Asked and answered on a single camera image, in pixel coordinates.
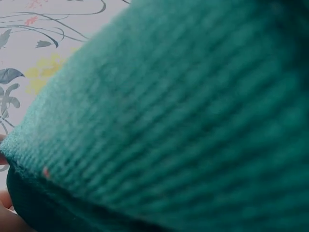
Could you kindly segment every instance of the dark green fabric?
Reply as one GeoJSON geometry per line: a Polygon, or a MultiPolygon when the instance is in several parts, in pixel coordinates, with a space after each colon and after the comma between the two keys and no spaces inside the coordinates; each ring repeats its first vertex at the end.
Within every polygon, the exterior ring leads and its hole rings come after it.
{"type": "Polygon", "coordinates": [[[305,3],[134,0],[1,143],[17,212],[38,232],[308,231],[305,3]]]}

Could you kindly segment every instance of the teal knit fabric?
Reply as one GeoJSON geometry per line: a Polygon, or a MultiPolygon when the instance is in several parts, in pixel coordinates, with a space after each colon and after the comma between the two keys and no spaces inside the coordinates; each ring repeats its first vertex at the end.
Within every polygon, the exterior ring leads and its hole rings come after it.
{"type": "Polygon", "coordinates": [[[134,0],[1,144],[17,212],[38,232],[308,231],[305,3],[134,0]]]}

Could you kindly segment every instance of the floral wallpaper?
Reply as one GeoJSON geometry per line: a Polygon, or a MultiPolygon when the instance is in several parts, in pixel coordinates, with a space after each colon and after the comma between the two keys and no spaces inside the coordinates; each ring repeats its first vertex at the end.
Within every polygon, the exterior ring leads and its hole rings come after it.
{"type": "MultiPolygon", "coordinates": [[[[0,0],[0,133],[23,118],[65,60],[131,0],[0,0]]],[[[0,166],[0,188],[8,166],[0,166]]]]}

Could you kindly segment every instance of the hand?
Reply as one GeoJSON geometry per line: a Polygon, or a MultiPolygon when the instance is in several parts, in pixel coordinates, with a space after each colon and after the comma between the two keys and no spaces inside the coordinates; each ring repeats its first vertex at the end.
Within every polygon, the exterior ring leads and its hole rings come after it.
{"type": "MultiPolygon", "coordinates": [[[[0,153],[0,165],[7,164],[4,155],[0,153]]],[[[33,230],[17,214],[9,210],[13,206],[7,190],[0,191],[0,230],[1,232],[32,232],[33,230]]]]}

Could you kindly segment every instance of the gray leaf print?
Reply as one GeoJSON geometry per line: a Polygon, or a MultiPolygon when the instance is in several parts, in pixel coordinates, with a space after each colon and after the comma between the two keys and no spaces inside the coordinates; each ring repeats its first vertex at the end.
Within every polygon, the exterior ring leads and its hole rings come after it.
{"type": "MultiPolygon", "coordinates": [[[[17,109],[20,107],[19,100],[15,97],[10,96],[11,91],[14,89],[17,89],[18,87],[19,87],[19,84],[15,83],[7,88],[7,90],[5,91],[5,94],[0,95],[2,118],[9,117],[8,108],[10,107],[10,104],[12,104],[17,109]]],[[[3,92],[4,92],[3,88],[0,87],[0,93],[3,93],[3,92]]]]}
{"type": "Polygon", "coordinates": [[[2,35],[0,35],[0,49],[6,45],[9,40],[12,29],[6,30],[2,35]]]}
{"type": "Polygon", "coordinates": [[[17,69],[1,69],[0,70],[0,84],[8,84],[15,78],[24,75],[17,69]]]}
{"type": "Polygon", "coordinates": [[[50,45],[52,45],[51,42],[40,40],[40,41],[38,41],[36,48],[38,48],[38,47],[48,47],[50,45]]]}

